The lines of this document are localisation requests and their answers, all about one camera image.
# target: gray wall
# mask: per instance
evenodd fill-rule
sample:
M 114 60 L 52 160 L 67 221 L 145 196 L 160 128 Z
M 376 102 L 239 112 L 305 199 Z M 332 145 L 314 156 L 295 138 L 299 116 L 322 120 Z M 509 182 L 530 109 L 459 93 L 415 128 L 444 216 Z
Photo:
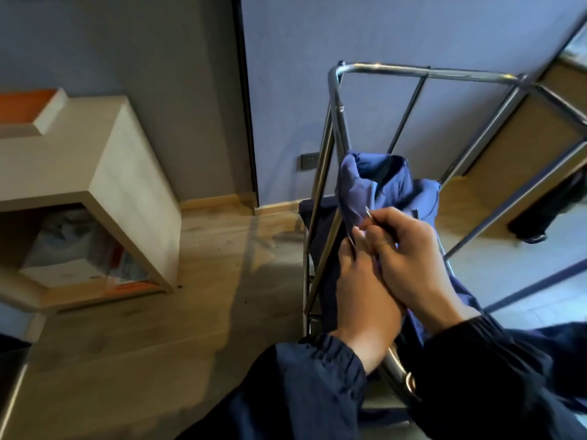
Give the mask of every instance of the gray wall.
M 537 74 L 587 0 L 242 0 L 260 204 L 306 198 L 327 71 L 338 60 Z M 416 79 L 350 74 L 342 95 L 353 147 L 385 152 Z M 397 147 L 417 177 L 438 178 L 505 88 L 429 81 Z M 328 192 L 333 191 L 334 170 Z
M 126 94 L 179 200 L 251 191 L 230 0 L 0 0 L 0 90 Z

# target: sleeve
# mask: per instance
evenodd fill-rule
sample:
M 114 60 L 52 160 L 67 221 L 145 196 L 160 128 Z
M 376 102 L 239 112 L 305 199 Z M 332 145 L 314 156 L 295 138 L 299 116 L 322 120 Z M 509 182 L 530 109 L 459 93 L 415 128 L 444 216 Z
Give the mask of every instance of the sleeve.
M 360 360 L 335 337 L 276 344 L 178 439 L 355 439 L 366 383 Z
M 516 343 L 489 316 L 451 327 L 424 345 L 413 371 L 422 404 L 411 415 L 433 440 L 587 439 L 545 387 L 549 358 Z

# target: hand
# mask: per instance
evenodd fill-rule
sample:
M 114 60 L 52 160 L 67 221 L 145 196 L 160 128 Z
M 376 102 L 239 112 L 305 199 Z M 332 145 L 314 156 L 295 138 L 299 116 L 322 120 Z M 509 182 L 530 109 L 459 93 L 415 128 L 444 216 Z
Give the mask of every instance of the hand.
M 369 374 L 381 363 L 400 332 L 402 309 L 385 287 L 363 232 L 354 227 L 353 236 L 356 258 L 348 238 L 341 243 L 338 253 L 338 328 L 331 335 L 355 352 Z
M 398 247 L 376 222 L 365 218 L 370 249 L 377 252 L 383 279 L 393 295 L 406 305 L 435 335 L 480 313 L 465 306 L 452 288 L 444 260 L 438 250 L 436 231 L 400 210 L 372 210 L 377 222 L 395 229 Z

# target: wall socket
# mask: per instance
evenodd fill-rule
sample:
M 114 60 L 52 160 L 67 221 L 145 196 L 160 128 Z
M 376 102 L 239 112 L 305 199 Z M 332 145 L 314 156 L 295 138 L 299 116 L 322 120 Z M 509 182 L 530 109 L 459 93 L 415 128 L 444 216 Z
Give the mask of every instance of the wall socket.
M 309 152 L 306 154 L 302 154 L 299 157 L 300 171 L 308 171 L 311 169 L 315 169 L 318 166 L 318 157 L 319 156 L 320 156 L 319 152 Z

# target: wooden baseboard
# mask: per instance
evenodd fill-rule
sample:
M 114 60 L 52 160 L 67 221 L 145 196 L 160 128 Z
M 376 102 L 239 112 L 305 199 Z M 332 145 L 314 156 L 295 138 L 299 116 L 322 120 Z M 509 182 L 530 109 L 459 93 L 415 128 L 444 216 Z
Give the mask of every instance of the wooden baseboard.
M 239 204 L 255 200 L 255 194 L 239 193 L 225 196 L 215 196 L 213 198 L 189 199 L 180 202 L 180 210 L 196 210 L 198 208 L 219 207 L 220 205 Z
M 303 199 L 290 200 L 289 202 L 278 202 L 257 207 L 255 208 L 255 216 L 270 215 L 273 213 L 281 213 L 283 211 L 297 212 L 297 206 L 302 200 Z

